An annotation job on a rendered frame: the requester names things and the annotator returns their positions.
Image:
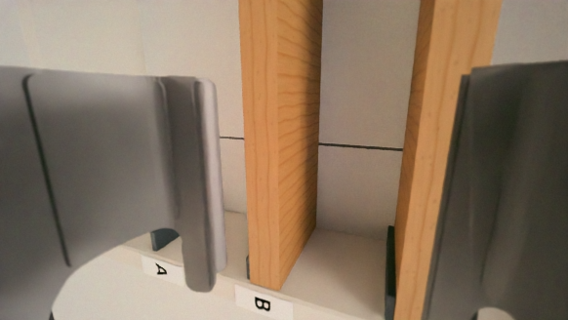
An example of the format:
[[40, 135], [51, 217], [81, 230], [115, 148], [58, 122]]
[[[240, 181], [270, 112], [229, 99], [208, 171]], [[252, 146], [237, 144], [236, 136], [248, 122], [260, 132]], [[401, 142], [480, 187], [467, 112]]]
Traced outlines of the beige wall rack case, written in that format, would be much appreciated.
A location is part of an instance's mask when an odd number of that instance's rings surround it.
[[[17, 0], [32, 67], [147, 75], [138, 0]], [[224, 210], [227, 264], [210, 294], [241, 285], [294, 303], [294, 320], [385, 320], [386, 241], [315, 227], [276, 291], [247, 279], [248, 214]], [[102, 256], [143, 270], [142, 255], [183, 267], [182, 238], [158, 252], [150, 232]]]

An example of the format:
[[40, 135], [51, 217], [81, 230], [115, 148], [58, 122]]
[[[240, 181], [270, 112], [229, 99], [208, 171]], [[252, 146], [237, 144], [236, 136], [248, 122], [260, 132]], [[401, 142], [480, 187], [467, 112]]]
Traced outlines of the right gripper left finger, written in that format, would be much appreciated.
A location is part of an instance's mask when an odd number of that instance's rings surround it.
[[217, 87], [0, 65], [0, 320], [49, 320], [69, 277], [160, 228], [185, 284], [227, 264]]

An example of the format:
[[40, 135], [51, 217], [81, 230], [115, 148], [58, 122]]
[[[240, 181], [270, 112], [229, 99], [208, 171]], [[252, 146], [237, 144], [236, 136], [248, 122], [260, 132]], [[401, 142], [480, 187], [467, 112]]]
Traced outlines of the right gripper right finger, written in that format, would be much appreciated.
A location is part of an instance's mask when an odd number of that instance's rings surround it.
[[461, 75], [421, 320], [484, 307], [568, 320], [568, 60]]

